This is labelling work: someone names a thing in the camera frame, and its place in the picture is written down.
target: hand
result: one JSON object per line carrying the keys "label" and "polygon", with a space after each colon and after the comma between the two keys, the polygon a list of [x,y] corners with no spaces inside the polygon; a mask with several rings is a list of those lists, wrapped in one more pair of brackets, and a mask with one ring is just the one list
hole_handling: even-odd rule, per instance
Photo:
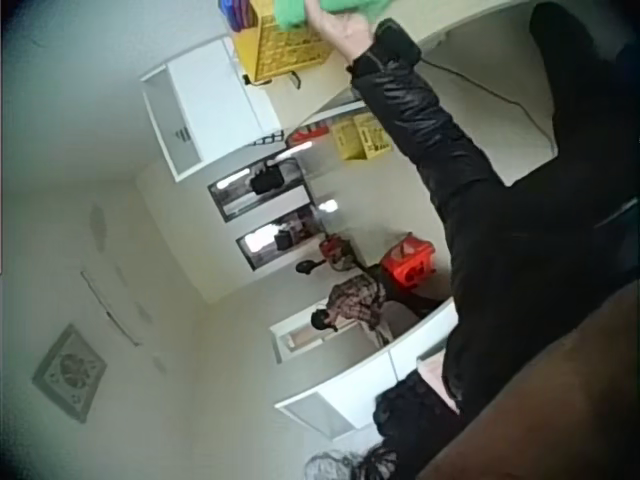
{"label": "hand", "polygon": [[333,15],[322,10],[320,0],[304,0],[309,24],[352,64],[373,45],[371,25],[360,13]]}

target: yellow box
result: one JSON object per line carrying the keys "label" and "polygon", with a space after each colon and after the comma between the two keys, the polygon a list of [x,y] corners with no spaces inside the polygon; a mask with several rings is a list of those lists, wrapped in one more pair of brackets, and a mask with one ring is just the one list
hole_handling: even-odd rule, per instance
{"label": "yellow box", "polygon": [[273,0],[250,2],[258,17],[258,25],[232,33],[231,38],[252,83],[319,65],[329,58],[331,46],[306,26],[286,32],[278,28]]}
{"label": "yellow box", "polygon": [[387,132],[369,112],[334,122],[331,133],[343,160],[369,160],[392,149]]}

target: black cable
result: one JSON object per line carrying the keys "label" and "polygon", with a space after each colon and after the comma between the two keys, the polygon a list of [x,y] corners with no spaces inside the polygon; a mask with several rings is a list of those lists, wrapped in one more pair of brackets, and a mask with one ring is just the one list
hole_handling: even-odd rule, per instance
{"label": "black cable", "polygon": [[488,93],[492,97],[495,97],[498,100],[502,100],[504,103],[507,103],[509,105],[513,105],[513,106],[518,107],[520,110],[522,110],[522,112],[529,119],[531,124],[536,128],[536,130],[538,130],[538,132],[540,132],[542,134],[542,136],[544,136],[544,138],[547,139],[547,141],[549,142],[549,146],[551,147],[551,154],[553,156],[555,156],[556,147],[555,147],[555,142],[553,141],[553,138],[551,138],[551,136],[538,124],[538,122],[536,122],[536,120],[533,118],[533,116],[529,113],[529,110],[527,110],[526,107],[524,105],[522,105],[520,102],[517,102],[515,100],[511,100],[510,98],[507,98],[504,95],[500,95],[499,93],[494,92],[490,88],[485,87],[481,83],[478,83],[475,80],[467,77],[466,75],[464,75],[464,74],[462,74],[460,72],[457,72],[455,70],[452,70],[451,68],[444,67],[442,65],[438,65],[437,63],[433,63],[433,62],[427,60],[426,58],[421,58],[420,60],[422,62],[424,62],[425,64],[429,65],[430,67],[435,68],[436,70],[441,70],[441,71],[446,72],[446,73],[448,73],[450,75],[453,75],[454,77],[457,77],[457,78],[459,78],[461,80],[464,80],[465,82],[473,85],[474,87],[479,88],[483,92]]}

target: plaid shirt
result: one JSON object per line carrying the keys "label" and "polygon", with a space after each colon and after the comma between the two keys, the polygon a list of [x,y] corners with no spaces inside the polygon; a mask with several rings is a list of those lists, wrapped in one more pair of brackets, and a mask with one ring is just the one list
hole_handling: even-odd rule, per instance
{"label": "plaid shirt", "polygon": [[375,328],[380,324],[380,309],[386,297],[384,287],[363,273],[334,286],[329,294],[327,309]]}

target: light fixture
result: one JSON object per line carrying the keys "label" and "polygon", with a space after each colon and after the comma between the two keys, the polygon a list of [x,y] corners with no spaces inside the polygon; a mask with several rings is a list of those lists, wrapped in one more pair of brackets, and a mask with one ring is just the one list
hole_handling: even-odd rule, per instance
{"label": "light fixture", "polygon": [[276,233],[278,233],[278,226],[271,223],[246,235],[244,241],[251,253],[257,253],[270,243],[275,242]]}
{"label": "light fixture", "polygon": [[309,142],[304,142],[301,143],[300,145],[296,145],[295,147],[291,147],[288,150],[285,150],[282,153],[279,153],[276,158],[274,158],[274,160],[276,162],[278,162],[279,160],[284,160],[285,158],[289,158],[292,155],[294,155],[295,153],[301,152],[303,150],[307,150],[309,148],[311,148],[313,146],[313,142],[309,141]]}
{"label": "light fixture", "polygon": [[338,202],[333,199],[327,200],[326,202],[322,202],[318,205],[318,208],[323,212],[332,213],[338,209]]}
{"label": "light fixture", "polygon": [[233,175],[229,175],[227,178],[223,178],[222,180],[220,180],[218,183],[216,183],[216,188],[218,190],[224,190],[236,180],[242,177],[246,177],[250,173],[251,173],[251,170],[248,168],[245,168],[244,170],[240,170],[238,173],[234,173]]}

